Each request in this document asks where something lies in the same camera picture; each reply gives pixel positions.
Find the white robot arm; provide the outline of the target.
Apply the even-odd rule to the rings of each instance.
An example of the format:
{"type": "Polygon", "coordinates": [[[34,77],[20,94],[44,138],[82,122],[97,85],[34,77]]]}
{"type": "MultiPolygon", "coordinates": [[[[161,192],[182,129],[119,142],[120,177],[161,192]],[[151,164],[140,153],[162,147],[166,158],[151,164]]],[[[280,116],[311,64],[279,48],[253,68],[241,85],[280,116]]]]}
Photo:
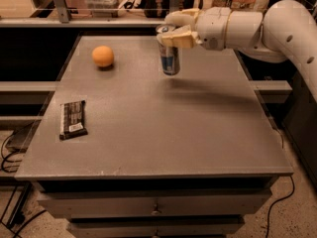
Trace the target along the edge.
{"type": "Polygon", "coordinates": [[[175,11],[164,21],[174,30],[158,34],[166,47],[237,50],[266,62],[290,60],[317,100],[317,25],[297,1],[281,0],[266,12],[228,7],[175,11]]]}

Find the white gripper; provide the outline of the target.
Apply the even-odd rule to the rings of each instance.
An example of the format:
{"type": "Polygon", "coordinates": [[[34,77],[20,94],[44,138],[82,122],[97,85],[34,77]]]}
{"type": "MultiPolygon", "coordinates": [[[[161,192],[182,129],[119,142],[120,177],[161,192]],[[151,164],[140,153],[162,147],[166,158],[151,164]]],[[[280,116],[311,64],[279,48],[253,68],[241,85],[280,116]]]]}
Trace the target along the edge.
{"type": "Polygon", "coordinates": [[[200,45],[206,50],[222,51],[230,14],[228,7],[212,7],[201,13],[198,8],[171,12],[164,21],[179,28],[162,33],[160,42],[166,47],[191,49],[200,45]]]}

